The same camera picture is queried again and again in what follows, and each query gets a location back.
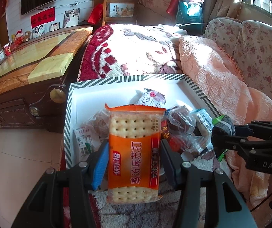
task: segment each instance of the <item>stuffed toy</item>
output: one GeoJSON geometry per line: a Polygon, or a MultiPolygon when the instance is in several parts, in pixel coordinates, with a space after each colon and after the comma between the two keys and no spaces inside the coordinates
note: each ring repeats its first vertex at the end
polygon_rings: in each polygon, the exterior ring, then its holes
{"type": "Polygon", "coordinates": [[[30,38],[31,38],[31,34],[32,34],[32,32],[31,31],[26,31],[25,32],[25,35],[24,35],[24,37],[23,37],[23,43],[24,42],[28,42],[29,40],[30,40],[30,38]]]}

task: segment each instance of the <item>wedding photo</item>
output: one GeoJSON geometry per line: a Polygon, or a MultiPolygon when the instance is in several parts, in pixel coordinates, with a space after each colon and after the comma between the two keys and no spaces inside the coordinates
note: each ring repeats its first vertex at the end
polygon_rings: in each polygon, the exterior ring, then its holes
{"type": "Polygon", "coordinates": [[[50,32],[59,30],[60,29],[60,22],[51,24],[49,29],[50,29],[49,30],[50,32]]]}
{"type": "Polygon", "coordinates": [[[40,26],[36,26],[34,29],[33,29],[33,37],[34,39],[37,38],[37,37],[40,37],[42,35],[45,34],[45,24],[42,24],[40,26]]]}
{"type": "Polygon", "coordinates": [[[77,26],[79,24],[80,8],[68,10],[64,15],[64,28],[77,26]]]}

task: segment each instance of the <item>plastic wrapped snack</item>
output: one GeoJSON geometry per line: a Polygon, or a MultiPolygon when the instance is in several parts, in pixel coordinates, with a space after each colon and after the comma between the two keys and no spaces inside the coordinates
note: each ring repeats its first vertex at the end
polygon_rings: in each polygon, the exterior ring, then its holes
{"type": "Polygon", "coordinates": [[[111,112],[109,203],[158,201],[159,142],[165,109],[143,105],[106,108],[111,112]]]}
{"type": "Polygon", "coordinates": [[[85,161],[88,156],[99,149],[101,142],[100,138],[90,125],[82,125],[79,128],[74,128],[77,143],[75,143],[75,152],[77,161],[85,161]]]}
{"type": "Polygon", "coordinates": [[[135,105],[147,105],[162,108],[165,105],[165,96],[152,89],[145,88],[144,94],[135,105]]]}
{"type": "Polygon", "coordinates": [[[186,135],[194,131],[196,120],[185,106],[174,106],[167,115],[167,125],[173,135],[186,135]]]}
{"type": "Polygon", "coordinates": [[[212,124],[212,118],[207,113],[205,109],[195,110],[192,112],[192,115],[196,119],[196,128],[198,128],[200,135],[202,135],[206,144],[202,145],[206,152],[213,150],[213,145],[211,143],[212,138],[212,128],[214,125],[212,124]]]}
{"type": "Polygon", "coordinates": [[[190,152],[194,157],[199,156],[207,145],[207,141],[203,136],[190,134],[187,136],[178,136],[178,138],[183,141],[182,150],[190,152]]]}
{"type": "Polygon", "coordinates": [[[110,123],[110,112],[106,109],[102,109],[94,114],[87,125],[92,126],[95,132],[98,134],[101,141],[109,136],[109,123],[110,123]]]}

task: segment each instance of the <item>teal bag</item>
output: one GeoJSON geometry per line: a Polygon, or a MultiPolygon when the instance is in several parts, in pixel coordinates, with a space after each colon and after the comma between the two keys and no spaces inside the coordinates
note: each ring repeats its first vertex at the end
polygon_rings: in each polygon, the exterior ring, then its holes
{"type": "MultiPolygon", "coordinates": [[[[177,24],[189,24],[189,23],[202,23],[203,15],[200,4],[188,4],[187,2],[179,1],[178,12],[176,15],[177,24]]],[[[187,30],[193,34],[202,34],[203,24],[189,25],[181,27],[181,29],[187,30]]]]}

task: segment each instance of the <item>soda cracker package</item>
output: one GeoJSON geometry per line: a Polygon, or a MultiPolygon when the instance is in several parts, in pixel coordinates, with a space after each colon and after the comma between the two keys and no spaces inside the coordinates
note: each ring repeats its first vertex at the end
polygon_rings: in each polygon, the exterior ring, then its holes
{"type": "Polygon", "coordinates": [[[159,143],[165,109],[126,105],[111,112],[108,201],[136,204],[158,201],[159,143]]]}

